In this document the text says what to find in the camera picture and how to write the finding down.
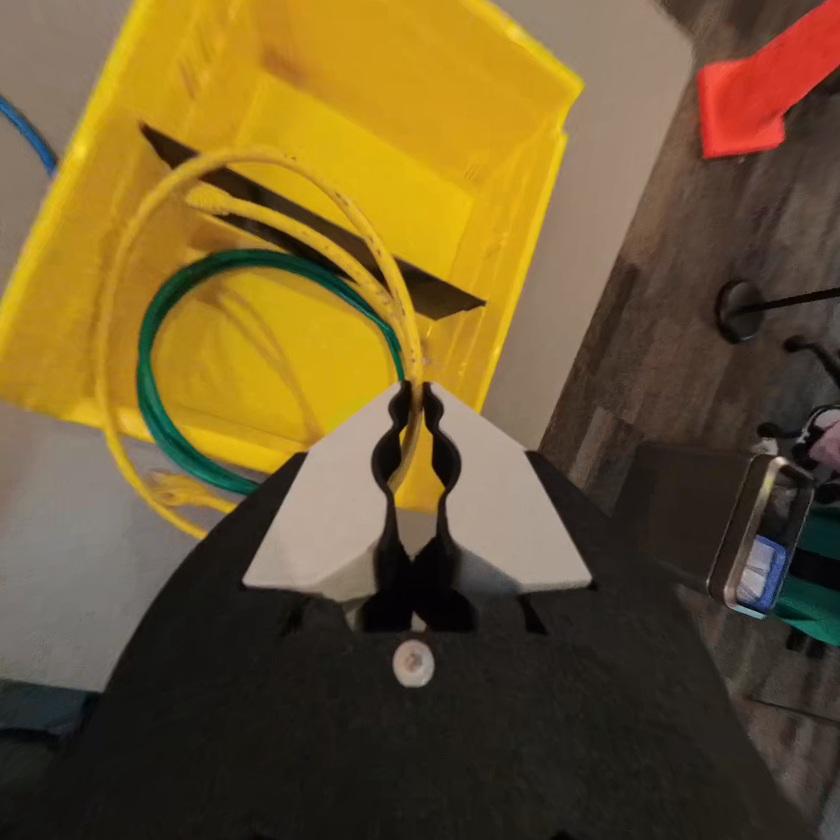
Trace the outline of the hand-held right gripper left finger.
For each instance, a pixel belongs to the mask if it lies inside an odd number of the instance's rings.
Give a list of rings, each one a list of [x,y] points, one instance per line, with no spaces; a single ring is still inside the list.
[[[401,462],[407,383],[393,384],[312,446],[244,576],[247,592],[317,596],[364,629],[364,607],[403,578],[411,555],[401,540],[393,494],[375,474],[376,446],[395,430]]]

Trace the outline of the grey metal waste bin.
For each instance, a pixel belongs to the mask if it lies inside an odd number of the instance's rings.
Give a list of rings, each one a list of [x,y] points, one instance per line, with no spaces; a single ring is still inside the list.
[[[683,585],[734,612],[769,616],[814,498],[780,455],[643,444],[613,517]]]

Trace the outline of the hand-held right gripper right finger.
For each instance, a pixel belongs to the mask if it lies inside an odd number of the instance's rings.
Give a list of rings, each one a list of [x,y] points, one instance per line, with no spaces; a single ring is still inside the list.
[[[441,385],[424,386],[435,534],[413,562],[416,614],[469,632],[485,600],[584,589],[594,577],[530,453]]]

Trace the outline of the orange traffic cone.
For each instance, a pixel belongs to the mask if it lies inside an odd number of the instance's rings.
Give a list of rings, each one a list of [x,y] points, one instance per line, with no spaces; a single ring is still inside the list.
[[[753,55],[706,64],[697,73],[702,158],[771,151],[784,118],[839,66],[839,2],[805,14]]]

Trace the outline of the black bin divider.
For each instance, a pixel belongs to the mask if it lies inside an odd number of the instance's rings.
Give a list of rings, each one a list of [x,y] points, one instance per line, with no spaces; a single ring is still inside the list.
[[[172,169],[197,156],[195,149],[180,143],[146,123],[140,125],[140,131],[158,157]],[[201,181],[220,189],[222,193],[232,198],[245,201],[250,205],[277,211],[309,227],[357,259],[381,284],[385,283],[372,252],[358,235],[352,234],[304,206],[272,192],[267,187],[227,167],[203,175]],[[283,233],[276,227],[256,220],[249,220],[231,211],[212,210],[211,215],[227,224],[247,231],[267,243],[279,246],[293,256],[308,259],[340,275],[342,278],[347,277],[347,274],[339,269],[337,264],[320,255],[312,247],[305,245],[299,237]],[[435,321],[446,319],[457,313],[468,312],[486,305],[485,300],[461,290],[402,259],[395,258],[395,262],[401,271],[416,312],[427,319]]]

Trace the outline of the yellow plastic bin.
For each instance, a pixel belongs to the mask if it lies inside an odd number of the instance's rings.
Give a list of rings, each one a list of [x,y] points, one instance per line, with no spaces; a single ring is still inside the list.
[[[200,152],[287,152],[353,200],[390,253],[484,304],[418,314],[425,373],[479,410],[526,279],[582,81],[487,2],[135,2],[2,301],[2,398],[151,441],[143,315],[179,268],[268,244],[169,198],[99,300],[146,194],[170,171],[141,132]],[[273,473],[396,381],[364,316],[315,284],[237,269],[179,303],[155,342],[164,404],[197,448]]]

